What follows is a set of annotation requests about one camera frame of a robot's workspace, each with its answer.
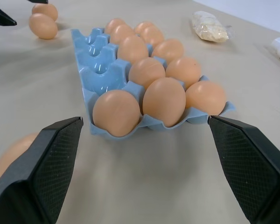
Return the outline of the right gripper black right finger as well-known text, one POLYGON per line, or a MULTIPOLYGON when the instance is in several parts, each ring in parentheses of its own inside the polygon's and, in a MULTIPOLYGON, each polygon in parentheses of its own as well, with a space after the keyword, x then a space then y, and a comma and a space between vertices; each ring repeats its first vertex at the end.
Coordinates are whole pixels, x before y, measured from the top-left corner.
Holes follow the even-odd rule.
POLYGON ((210 116, 225 178, 250 224, 280 224, 280 150, 256 127, 210 116))

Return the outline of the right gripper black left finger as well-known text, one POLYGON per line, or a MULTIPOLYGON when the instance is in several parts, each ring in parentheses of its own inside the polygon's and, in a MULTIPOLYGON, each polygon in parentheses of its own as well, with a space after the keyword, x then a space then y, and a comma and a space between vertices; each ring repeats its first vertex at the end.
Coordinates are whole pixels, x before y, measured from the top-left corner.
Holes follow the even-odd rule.
POLYGON ((0 224, 56 224, 72 179, 81 117, 43 128, 0 177, 0 224))

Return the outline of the blue plastic egg tray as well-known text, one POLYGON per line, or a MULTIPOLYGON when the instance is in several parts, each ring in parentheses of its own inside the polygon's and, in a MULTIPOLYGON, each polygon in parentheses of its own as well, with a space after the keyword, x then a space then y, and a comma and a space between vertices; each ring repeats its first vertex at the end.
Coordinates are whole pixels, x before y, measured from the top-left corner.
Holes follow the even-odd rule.
POLYGON ((92 115, 93 107, 99 96, 105 92, 124 90, 132 94, 138 103, 142 103, 145 93, 143 86, 128 81, 131 64, 117 58, 118 46, 109 42, 110 35, 105 34, 104 31, 104 28, 93 28, 91 33, 85 36, 78 29, 71 30, 91 134, 101 135, 112 140, 123 140, 142 127, 155 131, 167 130, 168 128, 162 121, 149 115, 143 115, 138 125, 123 137, 115 137, 106 130, 95 126, 92 115))

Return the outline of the brown egg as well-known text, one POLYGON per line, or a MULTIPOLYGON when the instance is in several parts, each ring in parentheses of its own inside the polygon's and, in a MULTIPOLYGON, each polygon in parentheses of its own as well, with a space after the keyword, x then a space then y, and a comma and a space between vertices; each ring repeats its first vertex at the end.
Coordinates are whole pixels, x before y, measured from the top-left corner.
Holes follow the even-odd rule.
POLYGON ((208 115, 219 115, 227 101, 224 89, 212 81, 199 81, 185 92, 186 108, 194 107, 208 115))
POLYGON ((146 90, 152 82, 165 76, 165 69, 161 62, 147 57, 131 66, 128 80, 143 86, 146 90))
POLYGON ((53 4, 35 4, 32 8, 32 14, 44 14, 52 18, 54 21, 58 18, 58 10, 53 4))
POLYGON ((184 82, 186 89, 199 81, 201 73, 199 62, 192 57, 177 58, 171 61, 166 68, 166 77, 184 82))
POLYGON ((45 14, 36 13, 29 18, 29 28, 40 39, 54 39, 58 32, 57 24, 45 14))
POLYGON ((119 43, 117 58, 134 64, 147 57, 149 57, 147 46, 139 36, 129 36, 119 43))
POLYGON ((140 120, 136 98, 124 90, 112 90, 101 95, 93 107, 93 122, 115 137, 129 134, 140 120))
POLYGON ((164 126, 172 127, 181 118, 186 105, 186 95, 182 84, 170 77, 155 80, 147 88, 142 110, 144 114, 163 122, 164 126))
POLYGON ((154 24, 150 21, 143 21, 134 28, 134 32, 135 34, 140 35, 145 28, 148 28, 150 26, 154 26, 154 24))
POLYGON ((121 18, 114 18, 105 26, 104 33, 110 34, 116 27, 125 24, 125 21, 121 18))
POLYGON ((119 25, 112 30, 110 34, 110 43, 119 44, 122 40, 133 35, 135 35, 135 32, 130 26, 126 24, 119 25))
POLYGON ((0 177, 6 169, 31 146, 38 133, 31 133, 11 145, 0 158, 0 177))
POLYGON ((153 48, 165 40, 163 33, 156 26, 144 28, 140 33, 140 37, 146 44, 152 45, 153 48))
POLYGON ((184 55, 183 44, 178 39, 167 39, 158 44, 153 52, 152 57, 162 58, 167 64, 175 59, 178 59, 184 55))

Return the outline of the clear bag of beige crumbs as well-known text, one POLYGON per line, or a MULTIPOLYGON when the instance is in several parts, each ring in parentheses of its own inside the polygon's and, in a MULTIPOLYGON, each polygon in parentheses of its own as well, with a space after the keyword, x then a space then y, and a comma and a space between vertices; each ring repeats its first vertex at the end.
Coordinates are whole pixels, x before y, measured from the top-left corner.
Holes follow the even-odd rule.
POLYGON ((226 42, 233 37, 231 26, 224 26, 216 16, 205 11, 193 13, 192 28, 200 39, 209 42, 226 42))

